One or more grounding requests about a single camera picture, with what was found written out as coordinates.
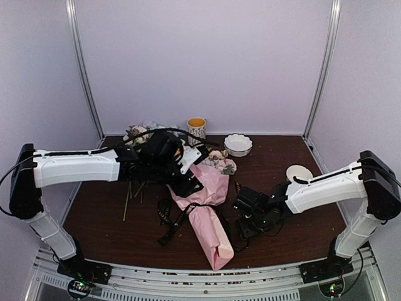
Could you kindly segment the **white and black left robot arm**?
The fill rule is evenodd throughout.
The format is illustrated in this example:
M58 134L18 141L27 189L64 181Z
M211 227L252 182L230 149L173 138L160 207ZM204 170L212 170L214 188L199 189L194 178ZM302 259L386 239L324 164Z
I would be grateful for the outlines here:
M83 182L152 182L166 184L182 197L203 188L191 171L207 155L205 144L187 145L168 130L156 130L148 141L121 142L94 150L47 151L22 147L4 175L10 178L8 208L1 212L27 222L76 278L90 273L78 242L50 213L43 191Z

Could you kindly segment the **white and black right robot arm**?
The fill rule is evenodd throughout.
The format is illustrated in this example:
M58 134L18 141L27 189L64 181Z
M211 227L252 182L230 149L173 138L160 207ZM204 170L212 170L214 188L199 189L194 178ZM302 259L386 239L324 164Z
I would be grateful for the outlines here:
M400 181L372 151L363 151L357 161L320 176L292 165L286 171L286 181L275 185L271 194L243 186L232 206L241 213L236 224L241 238L246 240L266 234L290 216L357 199L361 201L360 209L333 239L328 258L321 263L324 275L334 277L379 225L400 214Z

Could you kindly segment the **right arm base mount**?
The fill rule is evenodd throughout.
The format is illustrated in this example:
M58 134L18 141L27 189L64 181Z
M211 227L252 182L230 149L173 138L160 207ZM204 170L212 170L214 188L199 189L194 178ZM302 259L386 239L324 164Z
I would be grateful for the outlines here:
M339 264L329 265L326 261L314 261L299 266L303 283L320 282L323 280L341 277L353 271L353 265L347 263L345 266Z

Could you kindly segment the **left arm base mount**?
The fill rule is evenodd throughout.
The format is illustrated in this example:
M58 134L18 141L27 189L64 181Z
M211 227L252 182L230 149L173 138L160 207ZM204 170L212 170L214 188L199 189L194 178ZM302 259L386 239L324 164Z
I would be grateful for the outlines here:
M94 261L86 261L84 267L78 270L77 268L68 268L65 264L59 263L57 272L77 280L83 280L84 282L107 285L111 276L112 266Z

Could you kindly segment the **pink wrapping paper sheet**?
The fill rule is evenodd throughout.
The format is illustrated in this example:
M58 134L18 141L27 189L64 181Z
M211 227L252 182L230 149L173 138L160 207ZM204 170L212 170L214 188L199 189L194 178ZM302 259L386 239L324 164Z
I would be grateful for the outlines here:
M193 165L190 171L204 188L186 198L179 197L175 193L171 193L171 196L188 216L207 260L212 270L216 272L234 257L233 247L216 209L226 200L229 176L204 164Z

